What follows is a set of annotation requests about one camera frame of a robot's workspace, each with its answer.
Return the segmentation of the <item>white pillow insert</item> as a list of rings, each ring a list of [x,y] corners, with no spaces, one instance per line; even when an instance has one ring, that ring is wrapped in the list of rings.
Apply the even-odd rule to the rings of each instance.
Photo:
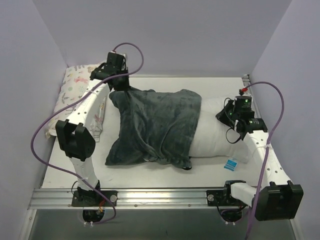
[[[250,160],[248,147],[241,140],[233,144],[240,135],[216,118],[216,114],[224,108],[225,99],[224,96],[202,100],[189,156],[195,158],[228,156],[246,164]]]

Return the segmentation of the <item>dark grey fleece pillowcase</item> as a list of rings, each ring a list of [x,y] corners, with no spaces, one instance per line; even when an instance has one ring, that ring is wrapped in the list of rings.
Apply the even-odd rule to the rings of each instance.
[[[109,99],[119,111],[120,129],[105,165],[155,162],[187,171],[192,168],[189,152],[202,104],[198,93],[133,88],[113,91]]]

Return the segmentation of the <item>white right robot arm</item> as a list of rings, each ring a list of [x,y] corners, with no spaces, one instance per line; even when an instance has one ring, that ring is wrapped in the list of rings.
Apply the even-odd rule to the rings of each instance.
[[[216,118],[239,134],[239,140],[245,143],[251,158],[261,165],[257,187],[244,180],[226,181],[222,200],[228,205],[243,202],[252,208],[258,221],[295,218],[304,191],[282,168],[269,142],[271,134],[264,120],[256,118],[252,110],[252,97],[238,95],[230,99]]]

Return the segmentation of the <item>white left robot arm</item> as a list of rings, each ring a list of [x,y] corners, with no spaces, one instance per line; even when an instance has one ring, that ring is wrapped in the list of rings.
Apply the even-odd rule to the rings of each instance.
[[[84,92],[90,95],[75,106],[66,120],[58,120],[55,125],[59,147],[69,157],[78,175],[78,197],[83,198],[90,206],[95,206],[101,201],[101,193],[98,191],[100,182],[95,175],[92,162],[96,141],[90,133],[90,126],[110,90],[116,84],[128,87],[129,77],[113,78],[108,83],[95,86],[106,78],[127,73],[127,56],[115,51],[109,52],[106,62],[91,72],[87,90]]]

